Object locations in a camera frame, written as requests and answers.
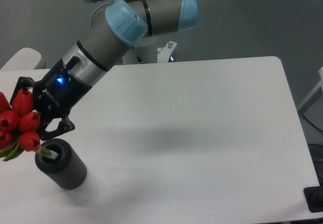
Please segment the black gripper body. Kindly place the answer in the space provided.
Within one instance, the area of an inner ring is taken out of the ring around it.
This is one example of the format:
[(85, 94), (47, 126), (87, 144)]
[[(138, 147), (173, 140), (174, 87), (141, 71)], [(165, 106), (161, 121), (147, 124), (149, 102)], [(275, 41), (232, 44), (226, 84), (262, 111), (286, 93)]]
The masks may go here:
[(42, 120), (64, 118), (92, 88), (73, 76), (70, 70), (80, 62), (73, 56), (67, 64), (59, 60), (41, 80), (32, 84), (33, 104)]

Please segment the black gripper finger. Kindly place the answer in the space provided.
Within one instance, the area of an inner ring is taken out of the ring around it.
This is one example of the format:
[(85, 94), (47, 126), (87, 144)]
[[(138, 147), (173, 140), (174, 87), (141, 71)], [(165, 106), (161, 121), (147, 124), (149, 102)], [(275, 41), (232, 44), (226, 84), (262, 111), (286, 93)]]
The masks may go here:
[(75, 130), (75, 125), (72, 123), (68, 116), (62, 117), (61, 120), (58, 122), (57, 128), (52, 131), (47, 131), (47, 127), (53, 119), (44, 118), (41, 121), (39, 126), (39, 136), (41, 140), (49, 140), (55, 137), (61, 136), (69, 131)]
[(12, 93), (10, 102), (13, 102), (18, 95), (18, 91), (23, 89), (24, 91), (31, 90), (33, 102), (37, 102), (37, 83), (31, 77), (19, 77)]

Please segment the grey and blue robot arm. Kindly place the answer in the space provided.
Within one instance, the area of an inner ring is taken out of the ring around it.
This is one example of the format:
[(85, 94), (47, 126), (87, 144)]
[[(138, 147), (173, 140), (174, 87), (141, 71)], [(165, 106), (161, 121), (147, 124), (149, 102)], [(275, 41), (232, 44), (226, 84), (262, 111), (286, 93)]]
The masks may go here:
[[(95, 3), (108, 0), (84, 0)], [(89, 31), (39, 81), (20, 77), (13, 95), (31, 89), (46, 141), (74, 130), (72, 107), (143, 38), (196, 26), (197, 0), (113, 0), (95, 10)]]

